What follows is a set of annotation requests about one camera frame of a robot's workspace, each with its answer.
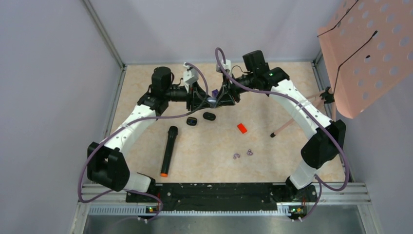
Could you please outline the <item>silver lilac oval case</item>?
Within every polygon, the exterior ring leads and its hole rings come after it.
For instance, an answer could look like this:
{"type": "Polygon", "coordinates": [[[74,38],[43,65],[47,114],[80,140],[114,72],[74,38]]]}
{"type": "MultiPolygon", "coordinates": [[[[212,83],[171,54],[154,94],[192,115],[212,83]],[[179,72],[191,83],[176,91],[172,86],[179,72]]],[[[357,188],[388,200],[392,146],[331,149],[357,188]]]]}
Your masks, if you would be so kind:
{"type": "Polygon", "coordinates": [[[208,97],[207,98],[208,103],[212,108],[215,108],[217,106],[218,100],[214,97],[208,97]]]}

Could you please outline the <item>oval black charging case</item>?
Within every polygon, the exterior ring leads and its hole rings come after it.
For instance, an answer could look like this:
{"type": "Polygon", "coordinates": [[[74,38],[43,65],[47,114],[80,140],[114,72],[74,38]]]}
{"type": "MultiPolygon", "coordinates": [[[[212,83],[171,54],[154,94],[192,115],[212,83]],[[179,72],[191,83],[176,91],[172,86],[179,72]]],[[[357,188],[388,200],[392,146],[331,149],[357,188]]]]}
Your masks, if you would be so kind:
{"type": "Polygon", "coordinates": [[[216,119],[216,115],[211,113],[211,112],[204,112],[203,113],[203,118],[208,120],[208,121],[214,121],[216,119]]]}

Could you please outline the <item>small black earbud case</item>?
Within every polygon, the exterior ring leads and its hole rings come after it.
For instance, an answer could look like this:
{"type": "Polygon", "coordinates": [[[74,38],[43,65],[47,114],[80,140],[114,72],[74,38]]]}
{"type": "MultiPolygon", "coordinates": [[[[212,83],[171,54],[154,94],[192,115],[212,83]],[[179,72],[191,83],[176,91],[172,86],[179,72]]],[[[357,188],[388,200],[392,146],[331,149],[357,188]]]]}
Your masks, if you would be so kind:
{"type": "Polygon", "coordinates": [[[195,118],[195,117],[188,117],[186,119],[186,124],[189,125],[189,126],[196,126],[197,123],[198,123],[198,119],[195,118]]]}

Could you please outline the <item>red block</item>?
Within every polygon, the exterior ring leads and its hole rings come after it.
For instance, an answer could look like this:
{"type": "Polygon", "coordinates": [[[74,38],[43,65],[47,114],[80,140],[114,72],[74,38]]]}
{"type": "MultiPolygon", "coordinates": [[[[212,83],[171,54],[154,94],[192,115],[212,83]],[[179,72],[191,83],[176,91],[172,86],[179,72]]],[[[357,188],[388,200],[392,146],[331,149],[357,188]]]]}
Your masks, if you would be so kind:
{"type": "Polygon", "coordinates": [[[237,128],[239,129],[239,131],[242,133],[242,134],[245,134],[245,133],[247,133],[247,128],[242,124],[242,123],[239,123],[238,125],[237,125],[237,128]]]}

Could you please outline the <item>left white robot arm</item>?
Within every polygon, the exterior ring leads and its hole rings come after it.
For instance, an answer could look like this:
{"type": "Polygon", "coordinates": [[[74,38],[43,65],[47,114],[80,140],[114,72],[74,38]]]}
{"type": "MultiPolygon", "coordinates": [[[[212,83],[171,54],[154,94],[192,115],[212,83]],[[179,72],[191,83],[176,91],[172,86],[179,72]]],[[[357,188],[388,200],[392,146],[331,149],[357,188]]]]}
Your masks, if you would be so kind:
{"type": "Polygon", "coordinates": [[[151,85],[131,114],[103,141],[89,145],[86,164],[89,180],[116,192],[137,191],[138,196],[147,202],[154,199],[154,179],[141,173],[132,173],[125,157],[143,132],[158,119],[164,118],[162,114],[169,102],[190,102],[198,78],[206,79],[193,64],[185,63],[184,67],[182,86],[173,84],[174,74],[168,67],[155,68],[151,85]]]}

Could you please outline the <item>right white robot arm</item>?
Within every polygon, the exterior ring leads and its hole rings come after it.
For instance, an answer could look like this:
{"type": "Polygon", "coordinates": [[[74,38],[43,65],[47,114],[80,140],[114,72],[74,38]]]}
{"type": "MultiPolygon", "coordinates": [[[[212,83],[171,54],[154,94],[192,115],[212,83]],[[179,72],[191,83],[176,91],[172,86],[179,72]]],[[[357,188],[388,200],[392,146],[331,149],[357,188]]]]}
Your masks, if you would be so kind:
{"type": "Polygon", "coordinates": [[[236,87],[245,91],[265,94],[280,104],[301,127],[308,141],[301,149],[302,160],[286,180],[286,196],[298,201],[305,195],[319,169],[328,161],[340,155],[346,161],[343,151],[346,126],[343,121],[333,121],[319,110],[295,87],[289,75],[280,67],[271,69],[262,51],[256,50],[243,56],[246,76],[233,78],[225,68],[223,50],[215,49],[217,65],[222,73],[236,87]]]}

